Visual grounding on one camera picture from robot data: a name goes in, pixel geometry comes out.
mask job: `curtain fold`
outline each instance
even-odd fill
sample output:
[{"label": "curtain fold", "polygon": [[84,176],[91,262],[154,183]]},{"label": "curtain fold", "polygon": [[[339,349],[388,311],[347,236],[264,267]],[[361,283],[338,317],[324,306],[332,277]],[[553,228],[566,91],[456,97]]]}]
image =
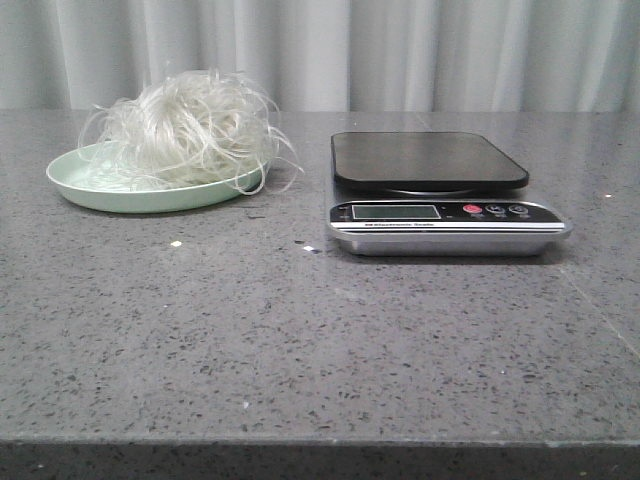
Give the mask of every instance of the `curtain fold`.
[{"label": "curtain fold", "polygon": [[0,22],[1,108],[218,68],[283,110],[640,111],[637,0],[0,0]]}]

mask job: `tangled white strands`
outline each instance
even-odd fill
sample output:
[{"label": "tangled white strands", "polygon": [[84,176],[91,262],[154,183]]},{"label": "tangled white strands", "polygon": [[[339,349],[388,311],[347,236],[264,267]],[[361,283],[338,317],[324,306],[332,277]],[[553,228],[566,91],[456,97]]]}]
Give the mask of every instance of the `tangled white strands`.
[{"label": "tangled white strands", "polygon": [[[274,160],[302,170],[278,156],[281,145],[295,151],[269,124],[275,103],[240,75],[185,72],[145,88],[135,100],[98,108],[78,140],[85,146],[90,126],[100,122],[99,146],[84,159],[90,162],[87,188],[149,191],[232,180],[233,188],[252,195],[264,187]],[[261,181],[254,187],[242,176],[256,169]]]}]

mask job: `lcd screen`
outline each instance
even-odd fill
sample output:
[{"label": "lcd screen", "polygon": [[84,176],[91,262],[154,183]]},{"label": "lcd screen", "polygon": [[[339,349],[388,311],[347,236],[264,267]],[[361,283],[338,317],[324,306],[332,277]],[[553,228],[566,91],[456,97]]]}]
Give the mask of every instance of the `lcd screen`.
[{"label": "lcd screen", "polygon": [[356,220],[437,220],[433,205],[353,205]]}]

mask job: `mint green plate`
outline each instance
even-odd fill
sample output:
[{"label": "mint green plate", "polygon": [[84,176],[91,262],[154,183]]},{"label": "mint green plate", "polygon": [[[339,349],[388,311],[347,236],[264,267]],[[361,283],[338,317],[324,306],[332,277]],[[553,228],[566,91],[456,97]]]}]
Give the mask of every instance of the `mint green plate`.
[{"label": "mint green plate", "polygon": [[[109,191],[82,187],[89,163],[83,158],[91,158],[99,145],[89,145],[65,153],[53,160],[47,167],[47,176],[56,185],[60,194],[77,205],[118,213],[160,213],[175,212],[204,207],[237,197],[241,193],[233,188],[232,178],[206,185],[149,191]],[[243,188],[251,189],[262,178],[259,168],[238,177]]]}]

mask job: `gray countertop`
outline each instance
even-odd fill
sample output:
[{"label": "gray countertop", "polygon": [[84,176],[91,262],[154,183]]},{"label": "gray countertop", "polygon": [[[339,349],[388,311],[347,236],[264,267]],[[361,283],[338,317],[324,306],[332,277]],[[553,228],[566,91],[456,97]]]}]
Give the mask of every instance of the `gray countertop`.
[{"label": "gray countertop", "polygon": [[[155,215],[49,183],[84,118],[0,111],[5,445],[640,444],[640,116],[284,113],[287,191]],[[531,258],[345,253],[324,178],[349,130],[484,135],[574,232]]]}]

